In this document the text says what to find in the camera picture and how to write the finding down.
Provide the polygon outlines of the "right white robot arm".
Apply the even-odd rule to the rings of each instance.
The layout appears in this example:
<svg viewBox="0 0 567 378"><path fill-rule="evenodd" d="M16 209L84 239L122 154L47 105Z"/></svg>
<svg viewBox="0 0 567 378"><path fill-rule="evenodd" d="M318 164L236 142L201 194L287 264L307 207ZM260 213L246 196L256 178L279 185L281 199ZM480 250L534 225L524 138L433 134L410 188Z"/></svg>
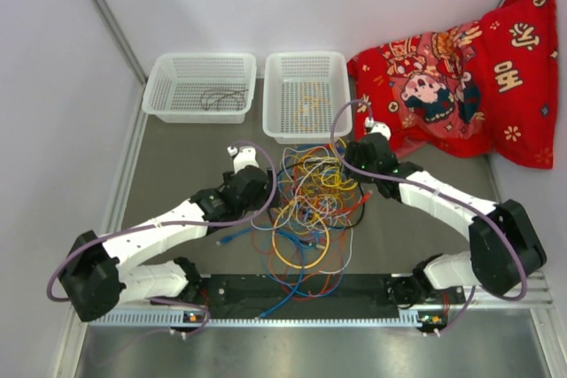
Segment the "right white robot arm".
<svg viewBox="0 0 567 378"><path fill-rule="evenodd" d="M511 299L509 291L525 290L527 277L547 263L535 227L517 201L474 197L415 163L401 162L379 133L349 142L344 161L346 178L375 185L383 197L429 214L468 242L461 253L434 255L414 268L413 290L420 301L434 303L446 289L463 286Z"/></svg>

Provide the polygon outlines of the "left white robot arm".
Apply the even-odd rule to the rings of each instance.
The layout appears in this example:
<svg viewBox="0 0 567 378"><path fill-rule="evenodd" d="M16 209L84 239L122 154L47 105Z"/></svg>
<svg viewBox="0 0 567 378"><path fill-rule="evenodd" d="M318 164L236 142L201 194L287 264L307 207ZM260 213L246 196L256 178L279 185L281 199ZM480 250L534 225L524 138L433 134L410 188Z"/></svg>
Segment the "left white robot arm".
<svg viewBox="0 0 567 378"><path fill-rule="evenodd" d="M154 219L114 235L79 235L59 283L83 322L97 320L118 305L151 299L191 304L202 278L182 257L152 265L150 259L175 246L240 225L248 212L269 208L276 196L276 173L257 166L226 172L217 188L202 189Z"/></svg>

